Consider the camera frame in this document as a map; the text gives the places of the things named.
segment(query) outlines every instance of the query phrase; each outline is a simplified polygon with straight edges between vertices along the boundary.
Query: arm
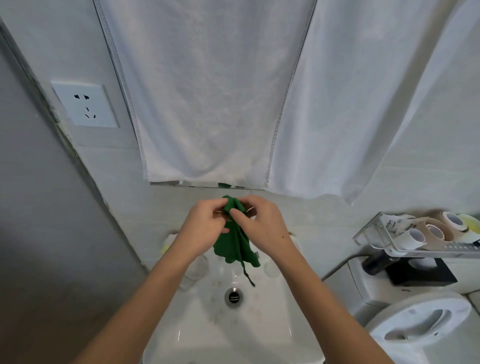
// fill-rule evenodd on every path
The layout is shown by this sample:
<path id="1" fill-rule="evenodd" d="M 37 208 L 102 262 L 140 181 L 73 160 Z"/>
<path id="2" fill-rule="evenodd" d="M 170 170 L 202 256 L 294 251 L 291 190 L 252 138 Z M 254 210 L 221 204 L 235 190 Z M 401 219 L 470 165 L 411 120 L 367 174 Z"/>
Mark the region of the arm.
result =
<path id="1" fill-rule="evenodd" d="M 72 364 L 137 364 L 158 322 L 168 307 L 190 263 L 210 249 L 224 229 L 214 218 L 226 198 L 197 203 L 177 238 L 153 267 L 145 282 Z"/>
<path id="2" fill-rule="evenodd" d="M 364 328 L 336 300 L 288 233 L 278 207 L 259 197 L 239 199 L 252 208 L 250 220 L 238 210 L 230 211 L 250 240 L 277 264 L 300 309 L 307 318 L 327 361 L 332 364 L 391 364 L 393 361 Z"/>

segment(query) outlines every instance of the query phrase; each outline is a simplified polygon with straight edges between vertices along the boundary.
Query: sink drain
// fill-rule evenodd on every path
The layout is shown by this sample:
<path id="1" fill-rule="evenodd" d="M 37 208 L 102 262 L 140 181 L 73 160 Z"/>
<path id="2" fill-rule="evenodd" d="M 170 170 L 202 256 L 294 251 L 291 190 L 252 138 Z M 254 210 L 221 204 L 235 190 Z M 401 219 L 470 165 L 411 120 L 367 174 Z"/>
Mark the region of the sink drain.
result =
<path id="1" fill-rule="evenodd" d="M 238 308 L 243 302 L 243 293 L 237 288 L 233 287 L 225 292 L 225 303 L 230 308 Z"/>

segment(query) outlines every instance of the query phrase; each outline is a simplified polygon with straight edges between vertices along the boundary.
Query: right hand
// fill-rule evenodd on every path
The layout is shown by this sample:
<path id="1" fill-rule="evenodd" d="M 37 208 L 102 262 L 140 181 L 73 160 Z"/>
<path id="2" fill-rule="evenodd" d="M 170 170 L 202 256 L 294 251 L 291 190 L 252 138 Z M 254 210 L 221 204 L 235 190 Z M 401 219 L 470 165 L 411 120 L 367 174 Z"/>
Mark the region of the right hand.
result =
<path id="1" fill-rule="evenodd" d="M 240 197 L 239 201 L 248 210 L 249 217 L 234 208 L 230 215 L 258 249 L 274 259 L 285 249 L 294 247 L 277 205 L 252 194 Z"/>

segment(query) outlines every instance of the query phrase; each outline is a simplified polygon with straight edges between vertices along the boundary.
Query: left hand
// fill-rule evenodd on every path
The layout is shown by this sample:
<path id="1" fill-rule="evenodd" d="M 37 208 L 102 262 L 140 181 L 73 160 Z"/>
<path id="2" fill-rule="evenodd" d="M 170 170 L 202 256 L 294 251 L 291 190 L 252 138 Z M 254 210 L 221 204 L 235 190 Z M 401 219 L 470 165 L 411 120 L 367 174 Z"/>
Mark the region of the left hand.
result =
<path id="1" fill-rule="evenodd" d="M 227 201 L 227 198 L 198 201 L 190 209 L 172 246 L 181 247 L 192 261 L 210 249 L 221 233 L 228 232 L 225 219 L 216 213 Z"/>

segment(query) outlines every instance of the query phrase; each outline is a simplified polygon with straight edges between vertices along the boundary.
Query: tiled wall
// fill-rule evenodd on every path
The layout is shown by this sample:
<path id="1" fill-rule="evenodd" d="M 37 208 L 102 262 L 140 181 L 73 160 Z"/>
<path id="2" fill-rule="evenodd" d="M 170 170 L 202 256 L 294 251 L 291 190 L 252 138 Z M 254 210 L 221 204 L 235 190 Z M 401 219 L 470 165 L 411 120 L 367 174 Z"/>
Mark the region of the tiled wall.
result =
<path id="1" fill-rule="evenodd" d="M 162 240 L 180 227 L 189 207 L 226 190 L 151 186 L 142 179 L 138 146 L 91 0 L 68 5 L 61 0 L 5 0 L 0 13 L 112 214 L 151 266 Z M 301 200 L 253 191 L 280 206 L 320 276 L 359 251 L 352 236 L 378 211 L 480 213 L 480 49 L 473 46 L 479 37 L 477 25 L 354 206 L 332 195 Z M 479 62 L 467 66 L 467 57 Z M 104 84 L 120 128 L 72 125 L 49 83 L 53 79 Z M 229 191 L 233 196 L 249 192 Z M 450 265 L 460 280 L 459 291 L 480 288 L 480 264 Z"/>

